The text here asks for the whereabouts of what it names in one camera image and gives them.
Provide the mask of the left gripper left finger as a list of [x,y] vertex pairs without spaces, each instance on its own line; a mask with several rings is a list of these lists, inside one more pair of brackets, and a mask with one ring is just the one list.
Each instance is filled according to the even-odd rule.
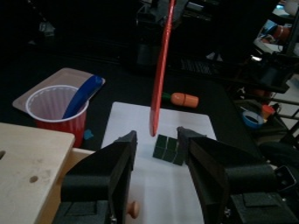
[[52,224],[126,224],[136,157],[136,132],[83,158],[68,170]]

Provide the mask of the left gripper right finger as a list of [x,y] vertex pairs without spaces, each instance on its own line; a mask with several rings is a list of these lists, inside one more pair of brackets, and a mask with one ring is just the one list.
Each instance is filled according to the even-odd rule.
[[299,224],[279,194],[275,171],[260,157],[184,127],[178,142],[204,224]]

